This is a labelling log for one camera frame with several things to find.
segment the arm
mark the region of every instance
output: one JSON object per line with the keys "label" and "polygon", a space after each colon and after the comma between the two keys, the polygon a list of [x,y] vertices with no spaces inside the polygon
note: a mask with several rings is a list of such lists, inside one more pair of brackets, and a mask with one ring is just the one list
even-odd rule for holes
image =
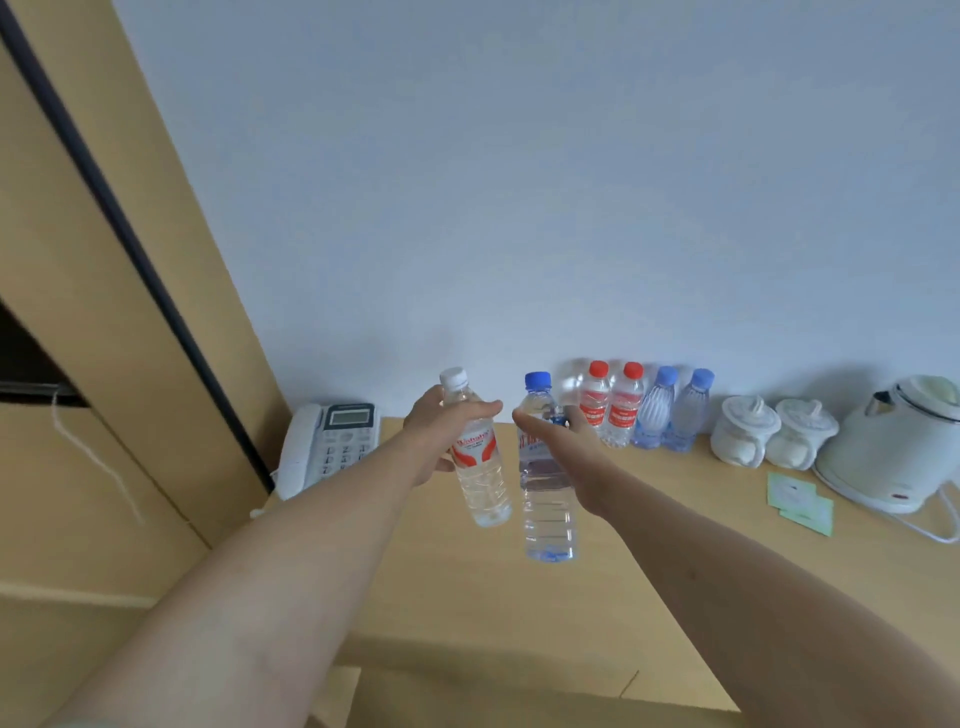
{"label": "arm", "polygon": [[214,550],[50,724],[301,728],[410,489],[452,470],[441,455],[467,421],[502,408],[444,408],[442,392],[370,456]]}
{"label": "arm", "polygon": [[901,632],[770,549],[617,468],[592,428],[520,412],[610,523],[713,674],[755,726],[947,726],[950,676]]}

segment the plastic bottle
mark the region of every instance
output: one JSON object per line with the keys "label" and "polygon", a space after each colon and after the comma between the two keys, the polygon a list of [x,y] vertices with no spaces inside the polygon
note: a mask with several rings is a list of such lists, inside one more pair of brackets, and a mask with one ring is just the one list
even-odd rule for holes
{"label": "plastic bottle", "polygon": [[[460,401],[478,401],[469,388],[463,367],[451,367],[440,373],[444,386],[444,405]],[[493,420],[473,420],[454,444],[453,464],[464,489],[467,508],[477,525],[500,525],[510,518],[510,496],[503,482],[503,462],[496,446]]]}
{"label": "plastic bottle", "polygon": [[610,413],[600,428],[600,439],[611,448],[623,448],[634,431],[636,411],[643,401],[643,365],[628,361],[623,376],[616,378],[611,395]]}
{"label": "plastic bottle", "polygon": [[[531,372],[524,383],[527,396],[520,403],[520,410],[555,425],[565,425],[564,411],[550,393],[550,373]],[[527,556],[549,563],[569,561],[576,555],[577,542],[577,497],[570,480],[543,441],[519,430],[517,444]]]}
{"label": "plastic bottle", "polygon": [[690,452],[693,441],[697,439],[700,428],[707,419],[707,405],[710,401],[710,387],[713,385],[713,372],[709,369],[695,369],[690,383],[677,397],[670,413],[670,425],[663,433],[663,446],[676,452]]}
{"label": "plastic bottle", "polygon": [[584,383],[580,385],[580,411],[594,429],[599,429],[603,424],[607,405],[610,403],[610,383],[607,381],[609,371],[610,365],[606,361],[591,361]]}
{"label": "plastic bottle", "polygon": [[660,367],[653,388],[643,398],[636,413],[634,436],[630,442],[637,448],[653,449],[660,446],[663,432],[670,423],[673,408],[673,385],[677,383],[677,370]]}

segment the telephone screen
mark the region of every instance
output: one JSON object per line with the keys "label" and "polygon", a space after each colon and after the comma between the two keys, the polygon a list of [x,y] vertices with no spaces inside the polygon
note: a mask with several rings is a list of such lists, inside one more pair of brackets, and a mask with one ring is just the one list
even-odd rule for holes
{"label": "telephone screen", "polygon": [[331,425],[365,425],[370,419],[369,409],[353,409],[343,412],[333,412],[330,415]]}

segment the white telephone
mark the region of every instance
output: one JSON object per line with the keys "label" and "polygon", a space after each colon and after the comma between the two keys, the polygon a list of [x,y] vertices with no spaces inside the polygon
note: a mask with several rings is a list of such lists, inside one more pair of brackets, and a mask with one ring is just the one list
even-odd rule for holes
{"label": "white telephone", "polygon": [[305,404],[294,414],[283,439],[276,472],[280,500],[363,459],[379,437],[380,417],[372,404]]}

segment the white kettle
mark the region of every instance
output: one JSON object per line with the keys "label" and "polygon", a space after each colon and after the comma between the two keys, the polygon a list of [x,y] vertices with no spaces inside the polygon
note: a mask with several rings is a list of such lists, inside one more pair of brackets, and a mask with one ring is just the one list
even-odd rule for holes
{"label": "white kettle", "polygon": [[853,410],[821,450],[814,472],[841,496],[905,514],[919,510],[958,467],[960,387],[942,376],[909,376]]}

